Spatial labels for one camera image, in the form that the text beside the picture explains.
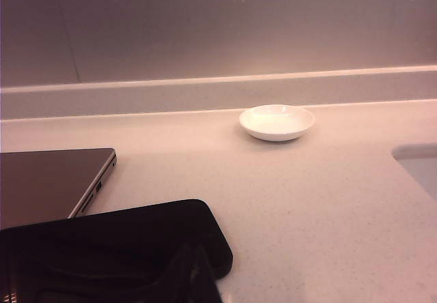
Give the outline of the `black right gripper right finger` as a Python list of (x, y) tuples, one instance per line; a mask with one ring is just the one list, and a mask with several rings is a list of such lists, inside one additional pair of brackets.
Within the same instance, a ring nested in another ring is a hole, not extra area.
[(196, 302), (222, 302), (208, 256), (196, 247)]

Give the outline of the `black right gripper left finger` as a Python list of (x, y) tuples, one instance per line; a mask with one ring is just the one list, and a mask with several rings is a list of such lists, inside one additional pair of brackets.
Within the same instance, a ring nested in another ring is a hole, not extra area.
[(171, 259), (150, 294), (150, 302), (197, 302), (202, 246), (183, 245)]

